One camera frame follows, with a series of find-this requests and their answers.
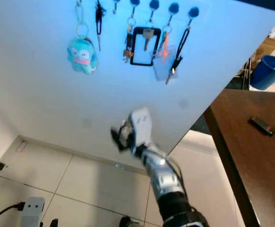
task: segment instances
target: tile floor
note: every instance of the tile floor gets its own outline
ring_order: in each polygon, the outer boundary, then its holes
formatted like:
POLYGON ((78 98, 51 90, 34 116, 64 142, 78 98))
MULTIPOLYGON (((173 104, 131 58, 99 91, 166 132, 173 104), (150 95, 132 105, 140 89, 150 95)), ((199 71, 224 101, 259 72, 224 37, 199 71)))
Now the tile floor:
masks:
MULTIPOLYGON (((190 202, 211 227, 244 227, 216 152, 179 145, 171 153, 181 165, 190 202)), ((0 210, 28 196, 45 198, 43 222, 59 227, 117 227, 123 215, 145 227, 162 225, 148 176, 27 143, 11 150, 0 171, 0 210)), ((0 217, 0 227, 19 227, 19 212, 0 217)))

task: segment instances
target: blue cup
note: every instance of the blue cup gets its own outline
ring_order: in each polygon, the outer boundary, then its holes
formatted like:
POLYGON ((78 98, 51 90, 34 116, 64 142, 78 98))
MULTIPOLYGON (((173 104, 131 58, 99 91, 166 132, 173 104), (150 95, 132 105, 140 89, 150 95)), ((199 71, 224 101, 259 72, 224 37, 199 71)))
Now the blue cup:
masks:
POLYGON ((265 55, 250 77, 250 85, 265 90, 275 82, 275 56, 265 55))

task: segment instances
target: robotic arm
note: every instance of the robotic arm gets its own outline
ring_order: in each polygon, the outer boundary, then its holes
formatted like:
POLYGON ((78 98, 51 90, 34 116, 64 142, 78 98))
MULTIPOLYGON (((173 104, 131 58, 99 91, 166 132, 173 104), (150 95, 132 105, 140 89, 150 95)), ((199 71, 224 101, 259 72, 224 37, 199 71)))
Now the robotic arm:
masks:
POLYGON ((111 129, 111 135, 120 152, 130 149, 146 168, 163 227, 209 227, 204 216, 189 204, 181 172, 178 174, 172 163, 178 165, 152 142, 151 130, 151 116, 144 107, 133 111, 119 130, 111 129))

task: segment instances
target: wooden table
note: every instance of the wooden table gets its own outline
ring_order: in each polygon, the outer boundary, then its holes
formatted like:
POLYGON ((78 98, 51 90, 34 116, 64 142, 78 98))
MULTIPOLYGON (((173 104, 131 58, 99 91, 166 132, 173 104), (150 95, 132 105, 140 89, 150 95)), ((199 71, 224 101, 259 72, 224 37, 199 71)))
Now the wooden table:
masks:
POLYGON ((275 130, 275 93, 225 89, 204 116, 246 227, 275 227, 275 135, 248 122, 275 130))

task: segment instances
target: plush toy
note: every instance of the plush toy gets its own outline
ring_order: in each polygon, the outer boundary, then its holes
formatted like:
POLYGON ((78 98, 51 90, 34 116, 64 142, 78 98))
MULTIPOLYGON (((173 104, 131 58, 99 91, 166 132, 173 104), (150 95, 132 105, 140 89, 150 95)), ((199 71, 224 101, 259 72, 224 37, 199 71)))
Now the plush toy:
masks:
POLYGON ((94 46, 89 39, 74 39, 68 46, 68 60, 75 71, 91 74, 98 65, 94 46))

